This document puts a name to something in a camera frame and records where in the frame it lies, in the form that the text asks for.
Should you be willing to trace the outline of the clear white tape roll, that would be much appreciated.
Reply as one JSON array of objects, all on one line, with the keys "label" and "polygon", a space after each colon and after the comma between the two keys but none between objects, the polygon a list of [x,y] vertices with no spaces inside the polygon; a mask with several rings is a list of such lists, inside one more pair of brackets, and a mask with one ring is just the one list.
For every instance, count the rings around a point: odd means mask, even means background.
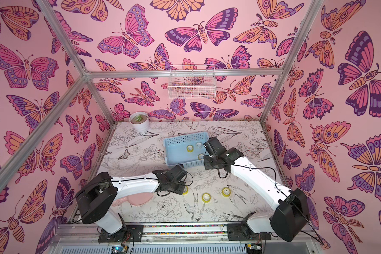
[{"label": "clear white tape roll", "polygon": [[204,145],[203,145],[201,142],[197,142],[196,145],[195,145],[195,147],[196,147],[197,149],[203,149],[203,148],[204,148]]}]

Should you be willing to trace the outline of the light blue plastic storage basket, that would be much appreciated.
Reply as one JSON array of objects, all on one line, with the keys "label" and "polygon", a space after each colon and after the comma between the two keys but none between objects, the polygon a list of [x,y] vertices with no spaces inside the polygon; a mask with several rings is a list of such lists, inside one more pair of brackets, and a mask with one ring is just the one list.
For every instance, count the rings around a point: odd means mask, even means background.
[{"label": "light blue plastic storage basket", "polygon": [[[197,149],[197,142],[204,144],[209,139],[207,132],[196,132],[191,134],[179,135],[164,139],[163,147],[165,148],[165,163],[169,168],[177,164],[183,164],[184,168],[192,168],[203,166],[204,161],[198,159],[199,154],[205,154],[206,150]],[[187,152],[186,147],[192,145],[193,152]]]}]

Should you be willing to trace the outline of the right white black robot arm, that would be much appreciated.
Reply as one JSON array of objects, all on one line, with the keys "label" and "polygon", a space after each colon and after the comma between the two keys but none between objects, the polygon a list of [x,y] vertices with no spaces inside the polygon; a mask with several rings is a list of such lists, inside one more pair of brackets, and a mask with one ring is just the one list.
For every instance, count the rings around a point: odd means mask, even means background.
[{"label": "right white black robot arm", "polygon": [[244,217],[241,222],[243,234],[275,233],[284,241],[292,242],[309,224],[309,207],[303,191],[278,184],[241,151],[226,149],[217,138],[209,138],[203,146],[207,152],[204,156],[206,170],[224,169],[233,174],[256,191],[271,208],[265,215],[251,212]]}]

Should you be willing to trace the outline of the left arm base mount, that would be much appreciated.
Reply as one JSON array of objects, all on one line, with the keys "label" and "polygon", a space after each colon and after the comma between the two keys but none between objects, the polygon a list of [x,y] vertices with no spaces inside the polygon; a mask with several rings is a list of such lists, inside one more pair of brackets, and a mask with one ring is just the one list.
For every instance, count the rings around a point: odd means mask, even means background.
[{"label": "left arm base mount", "polygon": [[113,242],[140,242],[144,232],[143,224],[125,224],[117,233],[107,233],[101,227],[97,227],[99,238],[98,242],[113,243]]}]

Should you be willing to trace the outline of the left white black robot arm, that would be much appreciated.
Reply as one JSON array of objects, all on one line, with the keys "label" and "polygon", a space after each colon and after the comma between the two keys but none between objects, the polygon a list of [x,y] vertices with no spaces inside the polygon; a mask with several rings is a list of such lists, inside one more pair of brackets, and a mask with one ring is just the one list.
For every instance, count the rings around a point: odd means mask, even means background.
[{"label": "left white black robot arm", "polygon": [[75,196],[81,222],[96,224],[109,234],[122,230],[124,220],[111,206],[116,200],[142,193],[167,192],[182,195],[188,173],[178,164],[170,170],[154,170],[133,177],[111,177],[102,172],[89,181]]}]

